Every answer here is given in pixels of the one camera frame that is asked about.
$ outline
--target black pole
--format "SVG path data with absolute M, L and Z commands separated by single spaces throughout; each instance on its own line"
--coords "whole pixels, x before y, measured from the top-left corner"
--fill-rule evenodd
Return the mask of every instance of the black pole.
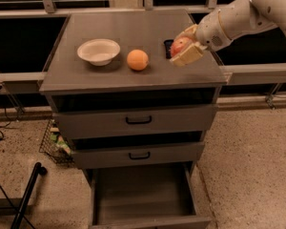
M 16 216 L 14 217 L 14 220 L 12 222 L 12 226 L 10 229 L 18 229 L 19 228 L 21 221 L 22 221 L 22 218 L 25 215 L 25 212 L 26 212 L 26 209 L 27 209 L 27 206 L 29 203 L 29 199 L 31 197 L 31 192 L 34 188 L 37 177 L 39 174 L 43 175 L 43 173 L 44 173 L 43 169 L 45 169 L 45 168 L 41 167 L 40 162 L 35 163 L 35 166 L 34 166 L 34 169 L 31 173 L 31 177 L 30 177 L 30 180 L 28 182 L 25 194 L 21 199 L 20 205 L 18 207 L 18 212 L 17 212 Z

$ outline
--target speckled floor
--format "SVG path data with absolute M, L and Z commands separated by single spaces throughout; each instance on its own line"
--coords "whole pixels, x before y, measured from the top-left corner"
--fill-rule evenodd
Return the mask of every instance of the speckled floor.
M 197 213 L 213 218 L 209 229 L 284 229 L 286 102 L 278 101 L 277 110 L 260 99 L 219 106 L 192 176 Z M 47 124 L 23 118 L 2 129 L 0 182 L 10 197 L 21 197 L 34 163 L 41 162 L 49 172 L 37 179 L 28 219 L 38 229 L 87 228 L 90 189 L 82 172 L 39 153 Z M 12 219 L 0 217 L 0 229 L 10 228 Z M 22 228 L 30 227 L 23 222 Z

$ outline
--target drawer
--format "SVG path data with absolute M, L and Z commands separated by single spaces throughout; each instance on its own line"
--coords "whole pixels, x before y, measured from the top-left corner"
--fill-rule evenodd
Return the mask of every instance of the drawer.
M 71 155 L 78 168 L 95 169 L 181 161 L 197 162 L 203 148 L 203 142 L 185 142 L 127 148 L 76 150 L 72 151 Z
M 182 163 L 92 170 L 91 229 L 203 229 Z
M 63 136 L 70 139 L 144 135 L 210 129 L 216 105 L 149 108 L 116 112 L 54 114 Z

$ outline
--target orange fruit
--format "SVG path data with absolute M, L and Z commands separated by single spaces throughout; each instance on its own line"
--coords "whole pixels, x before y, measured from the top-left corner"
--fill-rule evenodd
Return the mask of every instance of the orange fruit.
M 143 71 L 149 64 L 149 56 L 141 50 L 132 50 L 127 55 L 128 66 L 135 71 Z

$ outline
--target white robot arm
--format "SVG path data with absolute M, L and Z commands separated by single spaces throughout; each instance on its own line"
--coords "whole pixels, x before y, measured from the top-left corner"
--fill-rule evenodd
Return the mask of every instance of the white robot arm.
M 206 15 L 192 30 L 179 34 L 177 38 L 188 36 L 194 43 L 171 61 L 177 66 L 186 65 L 200 58 L 205 49 L 216 52 L 238 37 L 276 27 L 286 36 L 286 0 L 235 0 Z

